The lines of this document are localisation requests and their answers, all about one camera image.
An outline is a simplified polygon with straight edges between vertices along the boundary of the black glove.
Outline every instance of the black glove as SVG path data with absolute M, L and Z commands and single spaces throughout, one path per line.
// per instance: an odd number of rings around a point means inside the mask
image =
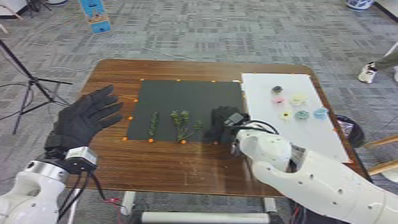
M 69 149 L 89 146 L 96 133 L 121 121 L 122 116 L 114 114 L 122 103 L 114 104 L 117 96 L 110 96 L 112 91 L 110 85 L 85 95 L 58 112 L 44 146 L 50 154 L 66 153 Z
M 249 115 L 240 113 L 236 107 L 218 107 L 211 110 L 211 129 L 204 133 L 204 141 L 209 143 L 229 143 L 233 141 L 233 130 L 225 127 L 225 121 L 233 114 L 238 113 L 243 120 L 249 120 Z

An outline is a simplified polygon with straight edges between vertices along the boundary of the wooden table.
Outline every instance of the wooden table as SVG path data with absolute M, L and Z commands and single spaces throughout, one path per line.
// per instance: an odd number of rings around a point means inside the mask
M 298 65 L 227 64 L 183 61 L 103 60 L 96 66 L 82 93 L 114 84 L 124 102 L 122 121 L 96 136 L 90 148 L 99 155 L 98 178 L 106 190 L 154 191 L 236 196 L 281 196 L 252 177 L 243 158 L 231 159 L 229 148 L 201 143 L 126 141 L 130 120 L 138 98 L 140 79 L 240 80 L 241 73 L 309 74 L 346 153 L 348 167 L 364 175 L 355 152 L 343 137 L 332 108 L 313 70 Z

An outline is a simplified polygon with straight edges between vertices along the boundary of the plant sprig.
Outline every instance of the plant sprig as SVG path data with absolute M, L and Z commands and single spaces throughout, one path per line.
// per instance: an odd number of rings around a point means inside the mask
M 202 122 L 197 120 L 193 125 L 193 131 L 188 132 L 188 121 L 190 121 L 190 112 L 183 111 L 181 114 L 174 110 L 170 112 L 170 118 L 176 126 L 176 134 L 177 134 L 177 142 L 188 139 L 188 137 L 195 134 L 202 129 Z
M 156 129 L 158 129 L 158 112 L 153 112 L 149 129 L 147 129 L 149 138 L 154 138 Z

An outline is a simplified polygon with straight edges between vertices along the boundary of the black mat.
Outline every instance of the black mat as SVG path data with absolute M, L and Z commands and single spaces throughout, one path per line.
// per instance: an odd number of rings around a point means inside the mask
M 233 106 L 243 111 L 240 84 L 233 82 L 199 81 L 144 81 L 133 120 L 128 127 L 128 139 L 147 140 L 149 120 L 153 113 L 160 114 L 154 141 L 176 141 L 176 128 L 170 119 L 174 110 L 190 112 L 188 128 L 193 130 L 195 121 L 202 122 L 202 131 L 188 138 L 201 142 L 202 133 L 211 126 L 211 109 Z

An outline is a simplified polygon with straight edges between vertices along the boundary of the white wall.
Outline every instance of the white wall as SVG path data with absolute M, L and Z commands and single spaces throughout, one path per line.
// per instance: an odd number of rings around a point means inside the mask
M 376 2 L 398 17 L 398 0 L 378 0 Z
M 18 12 L 26 5 L 26 0 L 0 0 L 0 4 L 7 5 L 9 8 L 14 10 L 14 12 Z M 7 15 L 12 14 L 9 13 L 9 10 L 3 7 L 0 7 L 0 16 Z

